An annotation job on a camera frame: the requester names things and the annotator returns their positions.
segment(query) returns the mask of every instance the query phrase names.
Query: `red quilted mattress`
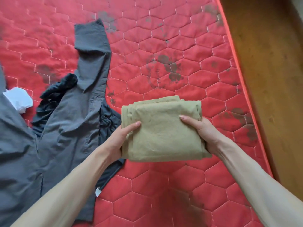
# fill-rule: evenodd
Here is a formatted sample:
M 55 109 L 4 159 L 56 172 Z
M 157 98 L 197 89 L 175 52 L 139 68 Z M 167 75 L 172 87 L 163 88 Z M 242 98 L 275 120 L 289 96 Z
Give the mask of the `red quilted mattress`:
M 9 88 L 34 107 L 49 84 L 77 68 L 74 24 L 100 17 L 112 49 L 106 100 L 179 95 L 271 174 L 219 0 L 1 0 L 0 62 Z M 217 157 L 132 163 L 96 199 L 98 227 L 260 227 Z

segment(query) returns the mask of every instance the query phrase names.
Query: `person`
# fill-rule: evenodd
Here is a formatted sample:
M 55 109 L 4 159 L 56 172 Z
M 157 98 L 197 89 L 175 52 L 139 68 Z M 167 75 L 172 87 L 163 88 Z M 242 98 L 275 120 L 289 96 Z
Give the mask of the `person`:
M 225 164 L 265 227 L 303 226 L 303 202 L 271 178 L 260 165 L 208 119 L 180 115 L 207 142 L 207 150 Z M 60 183 L 49 190 L 12 227 L 71 226 L 108 165 L 121 157 L 120 148 L 138 121 L 118 127 L 112 135 Z

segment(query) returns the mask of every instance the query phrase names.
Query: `person's left arm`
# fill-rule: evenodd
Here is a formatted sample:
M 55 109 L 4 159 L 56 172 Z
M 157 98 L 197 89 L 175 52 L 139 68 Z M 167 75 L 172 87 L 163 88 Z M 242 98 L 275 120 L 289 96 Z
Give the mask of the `person's left arm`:
M 94 191 L 101 174 L 121 157 L 120 148 L 127 134 L 137 129 L 140 124 L 141 122 L 136 122 L 123 129 L 119 126 L 106 142 L 41 197 L 11 227 L 71 226 Z

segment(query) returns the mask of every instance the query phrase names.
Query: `brown wooden floor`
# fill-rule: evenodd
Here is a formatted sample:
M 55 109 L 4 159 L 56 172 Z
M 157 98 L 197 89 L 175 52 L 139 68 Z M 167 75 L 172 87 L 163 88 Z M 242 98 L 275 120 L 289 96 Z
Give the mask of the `brown wooden floor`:
M 303 200 L 303 50 L 298 24 L 281 0 L 220 1 L 274 177 Z

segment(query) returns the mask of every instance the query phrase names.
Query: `finger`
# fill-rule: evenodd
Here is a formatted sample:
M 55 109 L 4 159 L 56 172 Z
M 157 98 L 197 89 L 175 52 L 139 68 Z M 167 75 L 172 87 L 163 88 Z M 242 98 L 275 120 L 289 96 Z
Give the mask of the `finger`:
M 198 121 L 196 119 L 193 119 L 189 116 L 184 116 L 184 115 L 180 115 L 179 117 L 183 122 L 187 123 L 188 125 L 191 125 L 196 130 L 202 129 L 203 124 L 201 121 Z
M 121 129 L 122 135 L 127 136 L 131 131 L 136 130 L 141 125 L 141 122 L 135 122 Z

